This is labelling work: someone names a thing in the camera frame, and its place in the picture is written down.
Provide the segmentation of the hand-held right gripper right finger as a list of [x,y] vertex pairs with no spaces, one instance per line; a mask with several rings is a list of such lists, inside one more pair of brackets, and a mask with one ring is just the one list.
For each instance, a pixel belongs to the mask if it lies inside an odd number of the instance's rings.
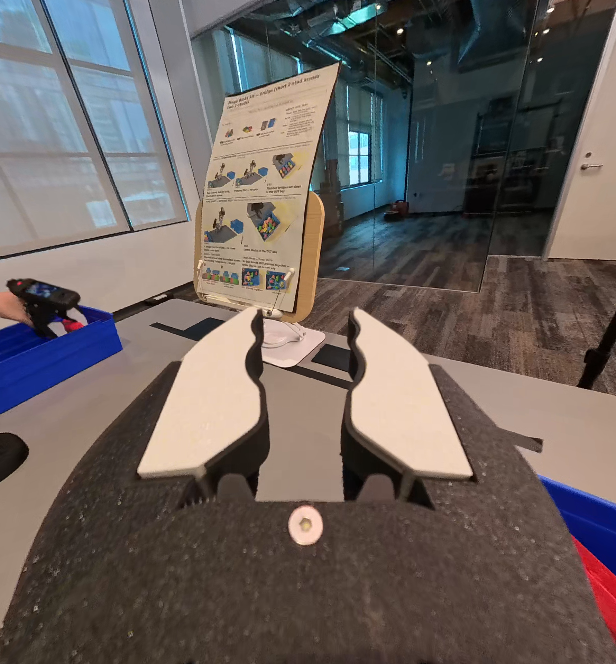
[[421,481],[475,478],[429,361],[361,308],[348,314],[348,374],[340,435],[347,498],[372,476],[400,499]]

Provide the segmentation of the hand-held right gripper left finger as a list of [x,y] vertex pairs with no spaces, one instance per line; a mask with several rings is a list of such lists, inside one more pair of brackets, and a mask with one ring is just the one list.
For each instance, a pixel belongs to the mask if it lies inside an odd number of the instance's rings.
[[263,314],[249,307],[184,356],[138,464],[140,479],[191,477],[205,495],[233,474],[259,477],[269,455]]

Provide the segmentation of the blue plastic bin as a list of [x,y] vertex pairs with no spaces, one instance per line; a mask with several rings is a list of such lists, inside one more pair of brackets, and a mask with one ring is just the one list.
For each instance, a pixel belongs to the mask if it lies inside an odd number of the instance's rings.
[[112,314],[83,313],[85,327],[55,339],[21,323],[0,329],[0,415],[122,351]]
[[616,503],[539,478],[571,535],[616,576]]

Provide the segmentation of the black rectangular desk patch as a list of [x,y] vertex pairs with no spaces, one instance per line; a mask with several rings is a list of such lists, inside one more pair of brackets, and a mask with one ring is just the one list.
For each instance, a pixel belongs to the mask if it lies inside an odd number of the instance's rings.
[[311,361],[323,367],[349,372],[350,350],[333,344],[324,344],[312,357]]
[[223,320],[208,317],[185,329],[174,328],[159,322],[152,323],[150,327],[197,343],[223,323]]

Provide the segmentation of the person's left hand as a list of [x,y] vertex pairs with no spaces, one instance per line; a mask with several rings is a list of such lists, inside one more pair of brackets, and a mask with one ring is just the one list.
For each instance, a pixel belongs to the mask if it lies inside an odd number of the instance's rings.
[[25,303],[9,291],[0,292],[0,319],[23,323],[30,328],[33,327]]

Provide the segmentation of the large window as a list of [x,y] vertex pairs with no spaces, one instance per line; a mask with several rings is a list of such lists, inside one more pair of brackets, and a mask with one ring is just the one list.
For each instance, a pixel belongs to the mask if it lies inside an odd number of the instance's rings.
[[0,260],[186,222],[130,1],[0,1]]

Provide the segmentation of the black tripod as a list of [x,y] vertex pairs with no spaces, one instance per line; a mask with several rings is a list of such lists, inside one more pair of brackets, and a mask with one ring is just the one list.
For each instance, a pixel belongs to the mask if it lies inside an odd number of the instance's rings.
[[608,323],[599,344],[587,350],[584,356],[584,369],[577,387],[592,389],[596,380],[609,361],[616,344],[616,310]]

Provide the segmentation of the printed instruction sheet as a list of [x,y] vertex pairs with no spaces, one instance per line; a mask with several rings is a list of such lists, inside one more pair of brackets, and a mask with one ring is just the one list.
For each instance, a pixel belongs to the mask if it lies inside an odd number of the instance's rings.
[[196,222],[202,298],[295,311],[312,172],[340,69],[225,96]]

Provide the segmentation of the white door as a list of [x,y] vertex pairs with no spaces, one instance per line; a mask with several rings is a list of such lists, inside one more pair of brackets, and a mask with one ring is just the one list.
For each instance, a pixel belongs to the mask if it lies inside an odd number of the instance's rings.
[[616,11],[543,259],[616,260]]

